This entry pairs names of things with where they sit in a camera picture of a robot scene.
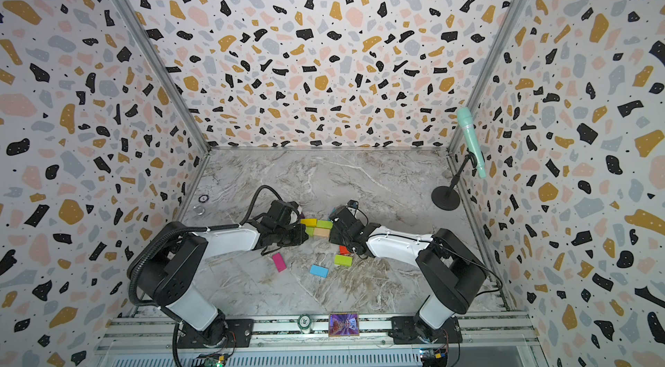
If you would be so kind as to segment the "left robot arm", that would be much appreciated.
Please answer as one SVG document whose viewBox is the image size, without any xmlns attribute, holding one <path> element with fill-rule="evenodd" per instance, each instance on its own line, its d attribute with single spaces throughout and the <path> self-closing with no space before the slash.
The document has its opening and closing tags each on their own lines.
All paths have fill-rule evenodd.
<svg viewBox="0 0 665 367">
<path fill-rule="evenodd" d="M 131 303 L 159 308 L 203 346 L 212 348 L 228 342 L 231 332 L 225 314 L 193 285 L 200 264 L 235 252 L 259 250 L 266 254 L 273 245 L 278 249 L 295 247 L 308 239 L 301 223 L 301 207 L 280 195 L 268 211 L 252 216 L 264 190 L 277 193 L 268 185 L 260 186 L 239 223 L 205 227 L 167 223 L 126 272 Z"/>
</svg>

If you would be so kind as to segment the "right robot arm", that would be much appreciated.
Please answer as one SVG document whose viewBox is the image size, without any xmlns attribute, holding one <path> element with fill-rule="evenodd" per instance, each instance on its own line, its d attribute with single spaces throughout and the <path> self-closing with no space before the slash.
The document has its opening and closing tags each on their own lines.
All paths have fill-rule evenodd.
<svg viewBox="0 0 665 367">
<path fill-rule="evenodd" d="M 414 235 L 363 222 L 349 206 L 330 214 L 329 240 L 363 258 L 391 259 L 418 268 L 431 293 L 411 317 L 391 319 L 389 337 L 396 344 L 440 344 L 445 339 L 461 340 L 452 332 L 451 318 L 465 314 L 489 275 L 487 268 L 450 230 L 440 228 L 433 235 Z"/>
</svg>

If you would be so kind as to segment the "natural wood block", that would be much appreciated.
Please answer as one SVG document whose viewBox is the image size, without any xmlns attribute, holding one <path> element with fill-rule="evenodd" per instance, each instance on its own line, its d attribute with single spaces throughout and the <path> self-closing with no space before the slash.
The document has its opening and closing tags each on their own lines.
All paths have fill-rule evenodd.
<svg viewBox="0 0 665 367">
<path fill-rule="evenodd" d="M 326 228 L 315 228 L 313 230 L 313 236 L 315 236 L 315 237 L 329 238 L 330 233 L 331 233 L 331 230 L 326 229 Z"/>
</svg>

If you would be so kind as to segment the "light blue rectangular block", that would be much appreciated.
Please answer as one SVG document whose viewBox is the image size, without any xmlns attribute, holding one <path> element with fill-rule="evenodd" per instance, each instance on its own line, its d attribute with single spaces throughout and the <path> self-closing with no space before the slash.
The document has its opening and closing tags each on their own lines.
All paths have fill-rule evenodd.
<svg viewBox="0 0 665 367">
<path fill-rule="evenodd" d="M 329 270 L 323 266 L 312 265 L 309 273 L 311 273 L 311 275 L 325 279 L 329 274 Z"/>
</svg>

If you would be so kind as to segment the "magenta rectangular block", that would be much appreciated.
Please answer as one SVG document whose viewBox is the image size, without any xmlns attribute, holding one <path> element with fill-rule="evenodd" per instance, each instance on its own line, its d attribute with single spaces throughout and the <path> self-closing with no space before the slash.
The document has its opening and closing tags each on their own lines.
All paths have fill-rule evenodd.
<svg viewBox="0 0 665 367">
<path fill-rule="evenodd" d="M 271 256 L 276 270 L 281 273 L 287 269 L 287 264 L 280 253 L 275 253 Z"/>
</svg>

